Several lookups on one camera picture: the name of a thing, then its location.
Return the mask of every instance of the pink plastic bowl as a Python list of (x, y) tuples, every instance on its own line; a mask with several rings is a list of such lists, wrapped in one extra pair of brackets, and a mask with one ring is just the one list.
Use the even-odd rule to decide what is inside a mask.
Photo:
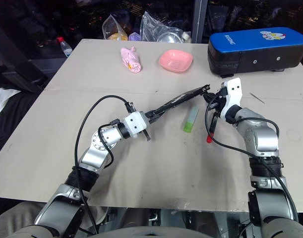
[(159, 64), (172, 72), (182, 73), (190, 67), (192, 60), (193, 56), (188, 52), (169, 50), (160, 57)]

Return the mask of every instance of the metal bowl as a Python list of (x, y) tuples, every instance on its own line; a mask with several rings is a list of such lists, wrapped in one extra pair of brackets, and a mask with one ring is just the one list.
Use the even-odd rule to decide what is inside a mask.
[(173, 32), (165, 32), (161, 34), (157, 42), (168, 42), (168, 43), (183, 43), (182, 39)]

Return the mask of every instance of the green glue stick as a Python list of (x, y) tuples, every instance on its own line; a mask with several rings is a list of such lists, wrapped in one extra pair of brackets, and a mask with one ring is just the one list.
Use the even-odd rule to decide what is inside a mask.
[(199, 112), (199, 108), (193, 106), (190, 115), (186, 120), (183, 131), (191, 133), (198, 112)]

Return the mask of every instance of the clear plastic bag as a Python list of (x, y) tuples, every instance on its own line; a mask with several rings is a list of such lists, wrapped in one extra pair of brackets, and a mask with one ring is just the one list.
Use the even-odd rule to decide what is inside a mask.
[(174, 42), (182, 43), (183, 30), (162, 24), (145, 12), (140, 23), (140, 37), (142, 41), (166, 41), (166, 33)]
[(106, 40), (128, 41), (127, 34), (112, 15), (104, 21), (102, 31)]

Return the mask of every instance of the white table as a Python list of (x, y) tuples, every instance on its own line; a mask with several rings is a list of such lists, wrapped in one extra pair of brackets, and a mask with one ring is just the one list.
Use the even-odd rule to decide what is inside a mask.
[[(129, 72), (120, 48), (135, 46), (142, 71)], [(186, 73), (164, 70), (160, 55), (169, 49), (190, 52)], [(284, 72), (237, 74), (242, 79), (242, 107), (274, 120), (280, 127), (283, 173), (299, 212), (303, 212), (303, 66)], [(159, 107), (190, 89), (223, 80), (208, 67), (207, 45), (82, 40), (31, 107), (0, 152), (0, 197), (43, 201), (52, 196), (73, 166), (79, 126), (102, 96), (120, 95), (139, 111)], [(251, 93), (264, 103), (254, 98)], [(182, 131), (192, 105), (200, 108), (192, 133)], [(115, 162), (94, 185), (90, 204), (207, 211), (247, 211), (252, 190), (246, 155), (206, 143), (201, 97), (167, 112), (143, 135), (114, 149)], [(79, 155), (98, 126), (127, 115), (123, 103), (107, 99), (92, 113), (83, 130)], [(244, 149), (231, 125), (221, 122), (215, 136)]]

